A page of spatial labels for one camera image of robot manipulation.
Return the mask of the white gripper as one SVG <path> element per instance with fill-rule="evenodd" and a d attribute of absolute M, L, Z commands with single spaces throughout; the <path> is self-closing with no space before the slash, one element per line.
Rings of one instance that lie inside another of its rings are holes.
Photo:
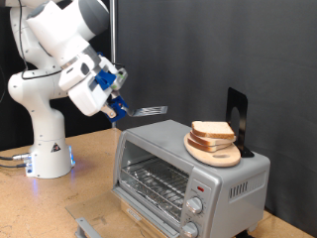
<path fill-rule="evenodd" d="M 113 119 L 117 114 L 105 103 L 110 94 L 116 98 L 120 96 L 120 91 L 112 91 L 110 87 L 103 89 L 90 69 L 91 66 L 94 66 L 92 60 L 79 59 L 61 72 L 58 85 L 67 92 L 71 101 L 84 115 L 92 116 L 102 111 Z"/>

